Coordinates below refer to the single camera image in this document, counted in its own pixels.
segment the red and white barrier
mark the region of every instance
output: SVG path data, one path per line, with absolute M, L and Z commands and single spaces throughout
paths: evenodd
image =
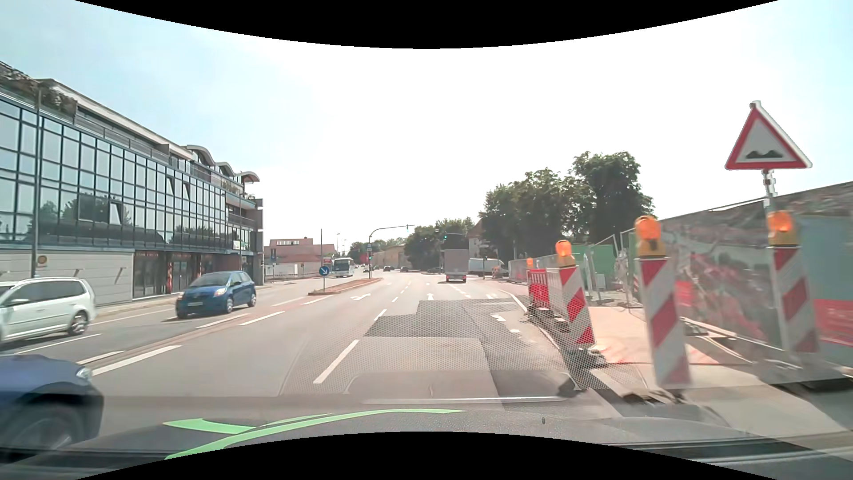
M 551 308 L 548 301 L 548 275 L 544 268 L 527 271 L 527 295 L 530 297 L 530 310 Z
M 676 263 L 669 258 L 636 260 L 655 382 L 662 389 L 690 386 L 684 325 L 676 311 Z
M 551 310 L 564 322 L 559 329 L 568 335 L 566 346 L 586 349 L 595 345 L 592 320 L 586 295 L 583 293 L 583 278 L 577 266 L 547 268 L 548 300 Z
M 783 346 L 792 354 L 820 352 L 815 309 L 809 294 L 803 254 L 799 247 L 773 250 L 776 309 L 783 332 Z

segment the building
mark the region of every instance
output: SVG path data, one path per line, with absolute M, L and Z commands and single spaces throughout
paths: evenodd
M 395 245 L 393 247 L 388 247 L 381 252 L 374 252 L 373 259 L 370 261 L 370 264 L 378 266 L 394 266 L 396 268 L 407 266 L 408 268 L 411 268 L 412 264 L 409 262 L 409 257 L 404 253 L 405 248 L 405 245 Z
M 179 291 L 204 272 L 261 284 L 263 201 L 245 189 L 258 181 L 0 63 L 0 280 L 30 276 L 35 238 L 37 275 L 84 278 L 98 304 Z
M 315 245 L 308 237 L 275 238 L 264 246 L 264 273 L 267 278 L 319 275 L 322 259 L 333 256 L 333 243 Z

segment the bus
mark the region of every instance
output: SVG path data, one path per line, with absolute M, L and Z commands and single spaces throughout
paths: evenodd
M 352 277 L 355 272 L 356 262 L 352 258 L 346 257 L 332 260 L 332 277 Z

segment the glass facade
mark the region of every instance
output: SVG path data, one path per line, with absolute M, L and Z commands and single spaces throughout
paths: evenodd
M 172 259 L 166 252 L 223 254 L 235 241 L 253 245 L 252 227 L 229 223 L 222 185 L 62 120 L 44 115 L 40 120 L 39 172 L 36 115 L 0 96 L 0 248 L 4 243 L 32 244 L 38 209 L 40 247 L 137 250 L 134 296 L 149 296 L 172 290 L 167 273 L 176 263 L 175 287 L 202 269 L 202 255 Z M 210 257 L 205 258 L 204 268 L 213 268 Z

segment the car hood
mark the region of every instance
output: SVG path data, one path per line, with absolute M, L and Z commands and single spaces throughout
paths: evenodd
M 285 419 L 178 419 L 117 435 L 98 437 L 52 454 L 39 455 L 0 469 L 26 473 L 61 467 L 95 475 L 158 460 L 215 452 L 261 442 L 343 433 L 393 431 L 466 431 L 541 436 L 614 445 L 673 442 L 724 442 L 760 439 L 727 427 L 683 419 L 617 418 L 577 420 L 541 413 L 448 408 L 387 408 L 317 413 Z
M 195 294 L 195 293 L 213 293 L 216 290 L 225 288 L 226 285 L 210 285 L 203 287 L 187 287 L 186 290 L 183 291 L 185 295 Z

